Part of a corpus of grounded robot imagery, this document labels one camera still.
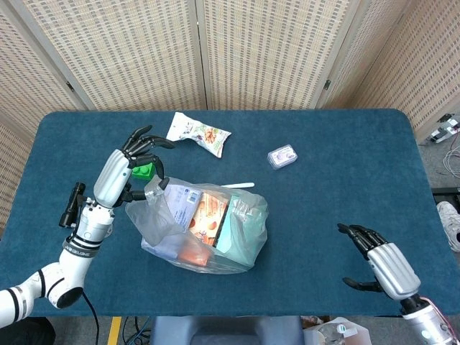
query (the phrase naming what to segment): robotic arm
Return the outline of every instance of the robotic arm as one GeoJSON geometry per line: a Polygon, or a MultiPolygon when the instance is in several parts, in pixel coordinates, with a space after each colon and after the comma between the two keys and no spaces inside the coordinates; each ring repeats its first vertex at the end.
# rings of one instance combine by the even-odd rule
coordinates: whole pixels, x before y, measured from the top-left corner
{"type": "Polygon", "coordinates": [[[422,344],[460,344],[454,330],[437,307],[418,294],[420,279],[394,243],[378,232],[360,225],[338,224],[368,261],[375,282],[356,282],[345,277],[345,284],[361,291],[384,292],[401,303],[402,316],[417,333],[422,344]]]}
{"type": "Polygon", "coordinates": [[[111,231],[113,208],[145,199],[144,191],[130,191],[128,180],[133,168],[152,162],[162,179],[159,188],[166,187],[169,179],[164,179],[163,164],[148,151],[156,146],[172,149],[174,144],[144,135],[151,128],[135,130],[121,149],[112,152],[94,185],[94,199],[83,196],[84,184],[75,185],[59,223],[73,228],[63,243],[59,262],[38,270],[21,285],[0,291],[0,328],[30,315],[35,298],[47,298],[56,308],[66,308],[80,298],[88,268],[111,231]]]}

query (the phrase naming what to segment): shoe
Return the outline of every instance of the shoe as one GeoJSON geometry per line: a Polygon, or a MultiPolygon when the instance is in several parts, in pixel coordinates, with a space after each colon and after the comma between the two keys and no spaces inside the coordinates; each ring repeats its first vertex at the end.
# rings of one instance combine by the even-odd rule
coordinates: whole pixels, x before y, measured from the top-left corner
{"type": "Polygon", "coordinates": [[[460,214],[447,201],[441,201],[437,206],[448,244],[454,252],[460,252],[460,214]]]}

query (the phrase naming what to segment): small plastic box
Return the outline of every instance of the small plastic box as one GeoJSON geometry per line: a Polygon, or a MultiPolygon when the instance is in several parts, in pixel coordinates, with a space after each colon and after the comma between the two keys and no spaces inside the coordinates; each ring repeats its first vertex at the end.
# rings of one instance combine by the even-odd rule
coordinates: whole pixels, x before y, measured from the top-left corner
{"type": "Polygon", "coordinates": [[[297,154],[290,145],[280,147],[268,154],[268,162],[271,164],[273,169],[280,169],[281,167],[294,162],[296,159],[297,154]]]}

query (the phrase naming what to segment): green object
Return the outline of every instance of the green object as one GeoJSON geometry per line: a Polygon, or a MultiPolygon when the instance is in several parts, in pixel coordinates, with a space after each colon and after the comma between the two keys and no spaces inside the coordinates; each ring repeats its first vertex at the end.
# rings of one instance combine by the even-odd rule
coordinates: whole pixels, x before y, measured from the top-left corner
{"type": "Polygon", "coordinates": [[[143,165],[141,167],[135,167],[132,170],[132,177],[139,178],[141,180],[151,180],[155,174],[155,167],[153,163],[143,165]]]}

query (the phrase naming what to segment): blue tablecloth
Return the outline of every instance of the blue tablecloth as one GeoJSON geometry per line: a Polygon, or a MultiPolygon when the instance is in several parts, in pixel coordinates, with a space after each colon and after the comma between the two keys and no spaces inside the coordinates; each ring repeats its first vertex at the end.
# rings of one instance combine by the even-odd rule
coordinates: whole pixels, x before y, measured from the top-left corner
{"type": "MultiPolygon", "coordinates": [[[[186,111],[232,132],[218,159],[190,140],[156,149],[167,175],[192,183],[254,182],[267,199],[268,241],[240,275],[200,275],[140,248],[124,208],[86,276],[102,315],[298,315],[399,313],[383,294],[352,290],[344,276],[372,271],[336,223],[363,224],[395,242],[419,275],[420,293],[460,311],[459,270],[439,221],[413,133],[396,110],[186,111]],[[267,153],[291,144],[298,160],[273,170],[267,153]]],[[[58,112],[46,116],[0,242],[0,289],[58,260],[68,231],[58,221],[75,181],[86,194],[131,131],[165,136],[174,111],[58,112]]],[[[142,188],[145,182],[136,181],[142,188]]],[[[37,300],[34,314],[89,315],[37,300]]]]}

